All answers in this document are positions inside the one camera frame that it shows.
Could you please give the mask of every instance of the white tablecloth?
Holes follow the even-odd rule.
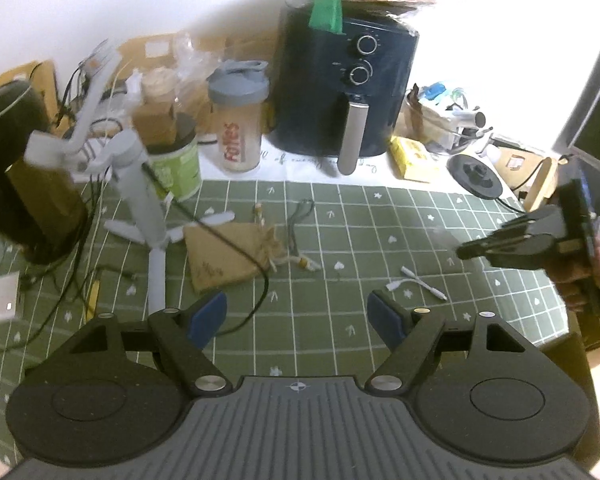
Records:
[[[426,191],[468,194],[446,170],[448,157],[440,156],[440,177],[430,184],[397,178],[391,155],[361,158],[358,167],[349,176],[338,172],[335,157],[314,157],[294,155],[274,147],[267,137],[262,139],[260,165],[251,171],[237,172],[225,170],[221,165],[221,155],[216,144],[200,146],[200,171],[203,179],[209,180],[270,180],[274,182],[316,182],[320,184],[353,184],[356,186],[385,186]],[[480,159],[493,169],[485,157]],[[503,198],[510,198],[510,192],[504,182]]]

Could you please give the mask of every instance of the green bag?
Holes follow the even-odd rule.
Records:
[[[314,0],[309,27],[342,34],[342,0]]]

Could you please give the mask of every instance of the white label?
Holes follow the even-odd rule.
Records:
[[[162,57],[169,54],[169,41],[147,41],[144,44],[145,57]]]
[[[511,171],[519,170],[524,164],[525,158],[523,156],[511,155],[511,158],[507,161],[507,168]]]

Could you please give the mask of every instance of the gray bottle lid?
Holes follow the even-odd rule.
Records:
[[[206,80],[209,98],[224,106],[244,106],[263,102],[269,95],[266,61],[229,60],[216,68]]]

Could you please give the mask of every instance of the brown bottle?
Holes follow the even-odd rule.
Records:
[[[86,225],[87,209],[65,171],[23,160],[33,130],[49,130],[40,94],[26,81],[0,87],[0,234],[33,264],[68,254]]]

